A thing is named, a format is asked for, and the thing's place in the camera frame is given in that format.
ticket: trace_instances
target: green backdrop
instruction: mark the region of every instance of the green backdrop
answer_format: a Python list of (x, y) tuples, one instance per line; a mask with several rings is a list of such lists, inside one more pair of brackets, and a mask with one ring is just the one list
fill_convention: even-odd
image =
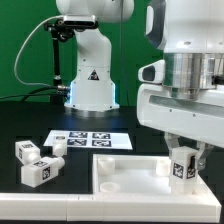
[[(146, 7), (149, 0), (135, 0), (132, 18), (124, 24), (124, 62), (127, 76), (130, 105), (136, 105), (140, 85), (138, 70), (162, 57), (144, 36)], [(55, 0), (1, 0), (0, 2), (0, 97), (26, 94), (37, 87), (24, 86), (14, 77), (14, 62), (17, 53), (30, 32), (48, 17), (59, 15)], [(118, 86), (118, 101), (127, 105), (125, 85), (120, 60), (120, 25), (100, 24), (101, 32), (112, 43), (111, 78)], [(76, 74), (75, 38), (60, 45), (61, 73), (63, 82), (69, 84)], [(19, 77), (25, 82), (52, 84), (53, 47), (51, 35), (43, 29), (27, 45), (19, 66)], [(30, 98), (32, 101), (46, 101), (46, 97)]]

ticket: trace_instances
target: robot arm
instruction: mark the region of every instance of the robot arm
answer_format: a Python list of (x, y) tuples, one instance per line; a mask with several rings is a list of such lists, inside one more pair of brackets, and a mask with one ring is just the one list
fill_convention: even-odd
[(96, 20), (106, 23), (120, 22), (122, 9), (126, 21), (134, 10), (133, 0), (56, 0), (56, 3), (62, 15), (94, 15)]
[(110, 79), (111, 43), (98, 22), (127, 20), (133, 0), (57, 0), (62, 26), (69, 27), (77, 41), (77, 73), (71, 83), (66, 109), (81, 116), (105, 116), (119, 108), (115, 84)]
[[(138, 119), (165, 132), (170, 186), (182, 193), (193, 191), (214, 146), (224, 148), (224, 88), (215, 83), (224, 67), (223, 7), (222, 0), (152, 0), (147, 9), (146, 36), (164, 59), (139, 71)], [(199, 150), (180, 147), (179, 136)]]

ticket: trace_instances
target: warning label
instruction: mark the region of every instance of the warning label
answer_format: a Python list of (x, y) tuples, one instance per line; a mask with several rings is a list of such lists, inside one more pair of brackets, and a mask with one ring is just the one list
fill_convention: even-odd
[(100, 80), (100, 79), (99, 79), (99, 76), (98, 76), (97, 73), (96, 73), (96, 70), (94, 70), (94, 71), (92, 72), (92, 74), (89, 76), (88, 80), (94, 80), (94, 81), (99, 81), (99, 80)]

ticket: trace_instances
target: white plastic tray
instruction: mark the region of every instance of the white plastic tray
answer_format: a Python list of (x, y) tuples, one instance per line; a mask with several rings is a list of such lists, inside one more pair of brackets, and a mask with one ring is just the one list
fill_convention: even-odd
[[(110, 156), (114, 173), (102, 176), (97, 164), (102, 156), (93, 158), (93, 195), (2, 193), (0, 219), (219, 222), (221, 205), (201, 178), (195, 194), (182, 195), (171, 193), (168, 177), (156, 175), (157, 160), (168, 158)], [(105, 182), (118, 184), (120, 190), (101, 192)]]

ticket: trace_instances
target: black table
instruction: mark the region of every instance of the black table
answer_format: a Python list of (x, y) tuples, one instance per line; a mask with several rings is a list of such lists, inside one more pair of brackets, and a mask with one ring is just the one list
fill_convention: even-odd
[[(139, 125), (135, 107), (121, 107), (118, 115), (106, 118), (82, 118), (64, 111), (63, 106), (48, 103), (0, 103), (0, 192), (4, 193), (92, 193), (92, 156), (100, 154), (168, 155), (164, 133)], [(132, 151), (108, 149), (68, 149), (66, 166), (59, 177), (33, 189), (22, 185), (20, 162), (15, 158), (15, 142), (31, 140), (41, 148), (41, 156), (51, 154), (43, 144), (51, 130), (94, 131), (128, 133)], [(181, 145), (195, 146), (192, 140), (181, 138)], [(224, 152), (215, 148), (200, 175), (218, 200), (224, 200)], [(0, 221), (0, 223), (55, 223)]]

